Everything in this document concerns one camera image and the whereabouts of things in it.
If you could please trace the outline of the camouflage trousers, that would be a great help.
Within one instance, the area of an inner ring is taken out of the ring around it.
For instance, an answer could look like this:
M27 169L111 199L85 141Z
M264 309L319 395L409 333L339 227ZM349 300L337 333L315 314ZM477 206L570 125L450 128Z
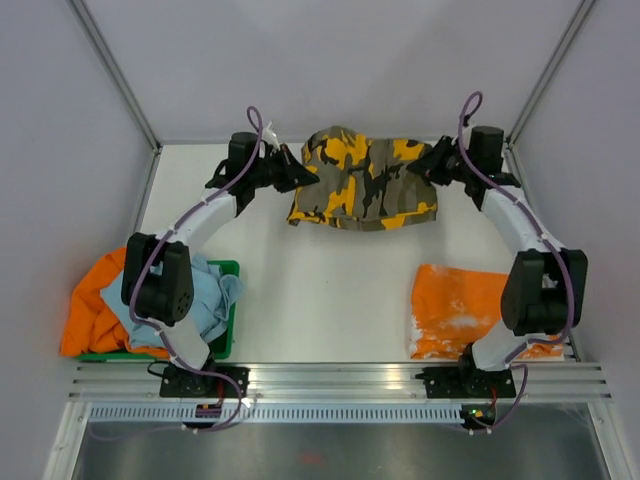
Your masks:
M436 188L408 170L431 151L413 139L372 138L343 126L320 130L301 149L302 165L318 181L296 189L287 222L358 232L432 222Z

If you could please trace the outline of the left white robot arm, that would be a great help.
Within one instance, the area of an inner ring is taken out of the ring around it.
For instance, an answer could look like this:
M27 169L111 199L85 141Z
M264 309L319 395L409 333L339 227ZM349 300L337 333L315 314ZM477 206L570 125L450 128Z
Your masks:
M191 316L192 254L254 200L258 189L280 193L319 181L272 135L238 132L227 157L205 184L201 199L164 232L134 233L126 245L121 299L136 325L159 337L169 362L185 371L183 386L197 397L210 395L218 380L242 396L240 385L213 366L213 353Z

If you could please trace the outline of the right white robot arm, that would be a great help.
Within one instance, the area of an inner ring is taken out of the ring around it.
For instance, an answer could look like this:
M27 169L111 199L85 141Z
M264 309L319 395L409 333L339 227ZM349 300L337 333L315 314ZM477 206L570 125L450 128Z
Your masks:
M409 166L437 185L462 183L514 254L497 324L467 343L455 365L418 374L430 398L515 397L516 359L562 343L581 319L587 256L565 247L534 215L519 181L503 169L503 142L497 127L464 125L458 137L442 137Z

